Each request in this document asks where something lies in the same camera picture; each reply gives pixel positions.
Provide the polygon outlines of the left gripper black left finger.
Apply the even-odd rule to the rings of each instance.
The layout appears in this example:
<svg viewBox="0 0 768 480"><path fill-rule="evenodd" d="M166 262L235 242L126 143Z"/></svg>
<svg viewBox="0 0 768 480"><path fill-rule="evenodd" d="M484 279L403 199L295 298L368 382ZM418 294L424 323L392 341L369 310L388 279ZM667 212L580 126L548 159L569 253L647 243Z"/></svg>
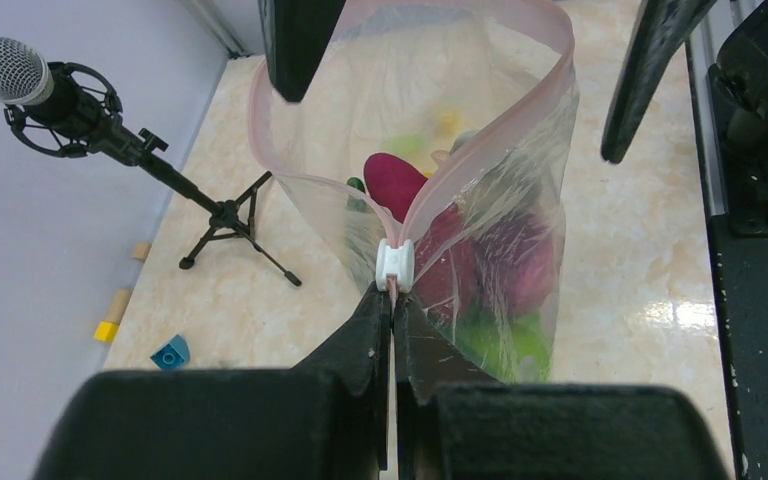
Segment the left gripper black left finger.
<svg viewBox="0 0 768 480"><path fill-rule="evenodd" d="M372 283L351 316L293 367L327 386L312 407L322 479L377 479L388 468L391 323L390 296Z"/></svg>

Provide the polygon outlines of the red fruit toy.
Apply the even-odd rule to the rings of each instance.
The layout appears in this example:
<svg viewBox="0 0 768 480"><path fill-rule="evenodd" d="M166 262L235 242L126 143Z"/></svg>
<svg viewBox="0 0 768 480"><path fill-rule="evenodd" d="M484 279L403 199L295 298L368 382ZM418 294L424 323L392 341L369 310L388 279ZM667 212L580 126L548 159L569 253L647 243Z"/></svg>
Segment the red fruit toy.
<svg viewBox="0 0 768 480"><path fill-rule="evenodd" d="M456 204L431 216L430 198L421 192L428 178L390 153L374 153L363 167L367 193L407 227L415 247L412 293L428 316L444 324L474 306L478 280L472 241Z"/></svg>

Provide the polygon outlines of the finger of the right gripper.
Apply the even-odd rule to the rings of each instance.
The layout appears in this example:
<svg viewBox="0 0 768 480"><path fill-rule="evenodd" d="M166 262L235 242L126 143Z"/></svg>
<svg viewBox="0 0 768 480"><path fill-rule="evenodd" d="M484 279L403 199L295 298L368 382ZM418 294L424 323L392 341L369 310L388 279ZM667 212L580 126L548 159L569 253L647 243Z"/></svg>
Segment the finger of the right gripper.
<svg viewBox="0 0 768 480"><path fill-rule="evenodd" d="M270 82L289 103L310 87L345 6L345 0L260 0Z"/></svg>
<svg viewBox="0 0 768 480"><path fill-rule="evenodd" d="M647 0L637 18L603 130L600 154L624 159L666 68L715 0Z"/></svg>

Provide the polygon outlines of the clear zip top bag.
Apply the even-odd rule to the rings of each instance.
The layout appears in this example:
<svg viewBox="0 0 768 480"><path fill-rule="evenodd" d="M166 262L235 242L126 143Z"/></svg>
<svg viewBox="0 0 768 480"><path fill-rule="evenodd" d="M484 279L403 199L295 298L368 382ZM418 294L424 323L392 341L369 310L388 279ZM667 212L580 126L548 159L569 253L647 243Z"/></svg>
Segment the clear zip top bag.
<svg viewBox="0 0 768 480"><path fill-rule="evenodd" d="M267 66L257 69L251 148L359 288L375 283L417 300L414 243L367 193L368 157L390 153L423 173L432 217L456 204L474 247L476 302L450 324L418 302L454 346L459 320L519 318L482 306L476 245L505 216L540 216L557 276L532 313L554 341L574 50L570 18L552 1L349 1L301 102L285 101Z"/></svg>

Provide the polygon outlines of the green lime toy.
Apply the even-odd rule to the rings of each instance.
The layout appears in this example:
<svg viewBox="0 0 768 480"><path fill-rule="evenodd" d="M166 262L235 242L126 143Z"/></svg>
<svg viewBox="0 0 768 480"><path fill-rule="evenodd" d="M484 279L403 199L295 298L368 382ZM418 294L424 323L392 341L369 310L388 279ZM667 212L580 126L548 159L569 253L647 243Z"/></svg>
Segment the green lime toy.
<svg viewBox="0 0 768 480"><path fill-rule="evenodd" d="M504 383L546 382L551 371L553 339L538 313L499 326L487 312L459 320L455 346L488 375Z"/></svg>

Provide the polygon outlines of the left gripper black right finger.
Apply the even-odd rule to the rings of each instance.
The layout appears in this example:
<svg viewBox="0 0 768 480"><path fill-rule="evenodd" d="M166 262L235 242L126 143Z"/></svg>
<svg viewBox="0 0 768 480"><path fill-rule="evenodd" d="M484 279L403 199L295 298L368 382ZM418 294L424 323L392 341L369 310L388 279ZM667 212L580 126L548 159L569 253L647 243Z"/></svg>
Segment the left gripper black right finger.
<svg viewBox="0 0 768 480"><path fill-rule="evenodd" d="M440 406L450 386L497 385L432 326L410 294L401 294L393 316L396 430L400 479L450 479L451 449L460 418Z"/></svg>

